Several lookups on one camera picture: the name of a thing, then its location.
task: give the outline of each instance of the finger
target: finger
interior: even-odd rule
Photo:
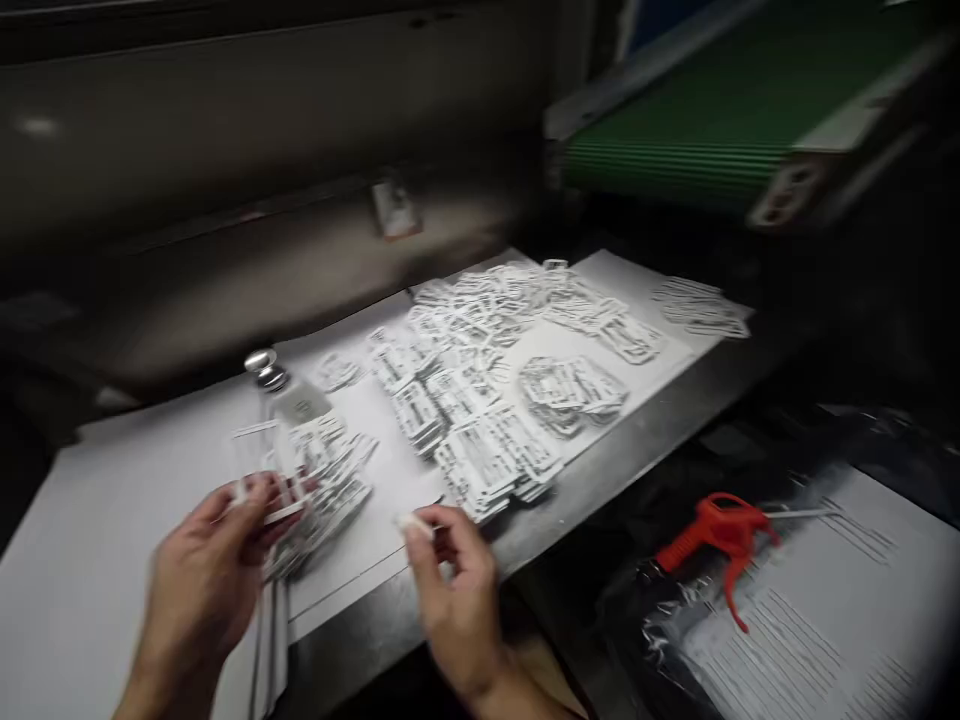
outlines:
[[[290,529],[300,522],[301,517],[303,517],[303,512],[294,513],[277,524],[264,528],[263,533],[257,538],[257,546],[266,552],[272,548],[280,538],[290,532]]]
[[[450,548],[442,548],[435,551],[437,554],[437,562],[448,562],[453,565],[455,568],[457,566],[457,554]]]
[[[417,583],[417,592],[420,595],[420,608],[426,615],[445,590],[437,556],[430,539],[419,528],[413,525],[406,527],[403,531],[403,539],[407,546],[407,559],[413,569],[413,579]]]
[[[446,542],[457,553],[459,564],[464,569],[489,565],[493,555],[480,529],[460,508],[430,505],[416,511],[417,516],[431,525],[447,528]]]
[[[191,510],[190,514],[184,519],[184,522],[216,522],[223,513],[227,511],[227,508],[230,507],[230,503],[232,502],[233,483],[221,485]]]
[[[265,473],[258,473],[252,476],[252,486],[247,499],[234,506],[219,523],[213,542],[224,552],[239,556],[250,535],[263,528],[273,483]]]

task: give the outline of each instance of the work surface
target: work surface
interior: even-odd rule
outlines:
[[[606,278],[614,294],[629,297],[636,293],[638,284],[649,289],[659,279],[655,273],[629,267],[635,272],[613,273]],[[618,283],[622,293],[617,292]],[[370,311],[378,312],[376,306]],[[505,575],[535,558],[615,497],[770,372],[801,342],[795,328],[769,318],[760,316],[751,325],[753,339],[722,343],[575,458],[559,476],[557,491],[549,498],[533,507],[506,513],[491,523],[486,533]],[[324,331],[287,343],[287,347],[279,348],[281,356],[301,370],[298,365],[307,362],[330,335]],[[692,349],[701,352],[712,344],[704,338],[686,340]],[[700,348],[695,347],[697,343],[702,343]],[[191,423],[202,428],[205,435],[223,438],[236,427],[258,419],[258,403],[256,393],[246,387],[246,381],[238,379],[132,419],[120,418],[85,429],[89,446],[99,443],[102,450],[103,444],[109,442],[111,458],[113,453],[118,454],[117,467],[126,463],[129,468],[106,479],[98,478],[90,492],[78,492],[77,483],[85,480],[84,468],[87,476],[97,476],[103,473],[103,467],[100,458],[85,455],[84,444],[72,449],[71,477],[66,478],[69,482],[61,472],[57,482],[45,485],[38,498],[43,500],[46,510],[41,513],[40,503],[35,503],[0,564],[0,577],[4,578],[0,588],[3,694],[7,702],[13,703],[10,709],[37,709],[39,696],[27,693],[25,686],[49,687],[49,677],[58,677],[61,671],[63,679],[69,675],[69,685],[79,685],[83,692],[44,693],[40,705],[49,711],[48,716],[67,716],[71,710],[94,707],[103,709],[118,694],[129,652],[118,651],[116,643],[84,644],[76,628],[107,611],[110,627],[98,632],[135,628],[146,580],[148,549],[182,516],[186,500],[195,502],[209,487],[230,479],[222,448],[216,443],[192,454],[189,472],[164,473],[164,462],[159,461],[146,467],[143,457],[148,453],[155,455],[156,449],[144,446],[144,436],[149,434],[151,446],[162,444],[164,437],[168,444],[173,442],[183,433],[178,418],[186,412]],[[141,477],[131,481],[130,468],[134,467],[139,468]],[[202,486],[197,477],[203,478]],[[168,488],[169,492],[161,493],[159,502],[151,505],[149,512],[143,512],[142,507],[140,512],[124,512],[124,508],[143,505],[144,482],[154,488]],[[69,500],[54,503],[56,512],[51,513],[50,503],[57,495]],[[72,538],[64,538],[61,533],[56,539],[61,521],[65,524],[60,529],[74,528]],[[109,547],[109,559],[89,557],[92,547]],[[389,579],[375,589],[364,588],[366,594],[358,601],[349,606],[344,603],[346,609],[329,612],[329,617],[323,618],[324,624],[294,646],[293,672],[287,697],[280,706],[281,714],[315,717],[331,709],[422,641],[412,578],[404,565],[399,562],[395,571],[381,576],[378,582]],[[123,582],[118,581],[117,574],[121,566]],[[42,622],[28,622],[29,618]],[[120,635],[124,647],[132,645],[123,633]],[[51,652],[52,644],[62,645],[62,652]],[[80,669],[70,661],[77,652],[90,661]],[[54,687],[66,686],[60,683]]]
[[[649,275],[650,283],[659,277],[639,270]],[[632,284],[636,276],[605,279],[605,288],[623,297],[631,292],[618,284]],[[749,341],[720,343],[572,460],[550,498],[505,513],[484,529],[502,578],[533,561],[642,477],[769,375],[810,334],[809,328],[773,314],[755,315],[750,327]],[[684,339],[692,347],[707,342]],[[290,684],[275,717],[329,712],[422,642],[416,589],[405,568],[296,643]]]

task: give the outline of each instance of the cardboard sheet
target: cardboard sheet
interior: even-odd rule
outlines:
[[[512,251],[484,266],[522,258]],[[598,290],[628,303],[671,342],[656,361],[635,367],[592,340],[544,323],[508,353],[514,378],[534,355],[589,355],[630,387],[626,415],[716,344],[714,338],[687,336],[659,317],[649,300],[650,290],[662,281],[658,274],[604,252],[575,269]],[[410,306],[409,296],[399,293],[319,333],[281,343],[280,360],[307,377],[331,351],[366,366],[366,335],[401,322]],[[506,393],[515,397],[515,392],[511,381]],[[406,567],[393,517],[436,501],[442,488],[439,470],[417,458],[401,435],[389,399],[372,375],[330,399],[349,432],[380,442],[366,471],[374,492],[354,522],[285,591],[271,596],[266,622],[288,616],[290,642]],[[134,650],[154,547],[207,492],[233,480],[224,449],[231,432],[265,418],[262,396],[247,377],[238,377],[87,426],[83,441],[60,453],[0,560],[0,714],[109,717]],[[565,457],[581,452],[606,429],[581,433],[564,449]],[[263,685],[253,693],[259,627],[251,625],[228,659],[217,718],[246,717],[254,704],[262,708],[273,702],[264,696]],[[282,643],[283,637],[275,627],[273,641]],[[284,653],[272,664],[274,678],[265,685],[285,683],[285,660]],[[51,679],[69,692],[51,692]]]

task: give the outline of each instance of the white paper sheet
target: white paper sheet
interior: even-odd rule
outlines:
[[[402,300],[381,305],[376,313],[358,313],[308,338],[282,343],[277,352],[302,374],[313,372],[317,359],[331,350],[367,367],[367,335],[380,326],[402,325],[411,307],[406,295]],[[373,493],[353,522],[291,579],[291,640],[299,640],[395,574],[390,571],[393,565],[385,562],[391,557],[395,562],[403,548],[393,518],[436,502],[442,494],[439,469],[417,457],[400,431],[389,396],[372,373],[328,398],[349,432],[363,432],[380,442],[365,473]],[[405,554],[399,556],[402,569]]]
[[[960,532],[848,467],[844,517],[809,521],[738,584],[684,652],[725,717],[912,717],[955,637]]]
[[[327,328],[322,339],[285,343],[282,361],[308,368],[330,339],[350,335],[357,326],[372,329],[381,317],[395,317],[407,307],[406,293],[388,298]],[[58,455],[0,560],[0,715],[110,716],[126,681],[154,547],[207,492],[233,479],[224,440],[262,418],[261,395],[248,378],[238,377],[86,426],[83,441]],[[352,430],[366,431],[348,422]],[[384,483],[391,477],[389,455],[389,444],[382,444],[370,467],[372,478],[375,472]],[[398,500],[402,489],[384,485],[374,495],[381,497],[373,506],[379,509],[373,533],[396,534],[390,517],[394,505],[406,507]],[[416,496],[411,503],[426,504],[438,495],[424,502]],[[399,541],[393,538],[393,549]],[[391,552],[383,551],[383,557]],[[380,559],[378,554],[370,562]],[[249,712],[250,663],[256,658],[251,632],[252,649],[245,639],[227,662],[217,717]],[[241,665],[249,671],[238,679],[232,669]],[[51,678],[69,691],[51,692]],[[221,708],[223,703],[231,704]],[[242,715],[235,714],[238,708]]]

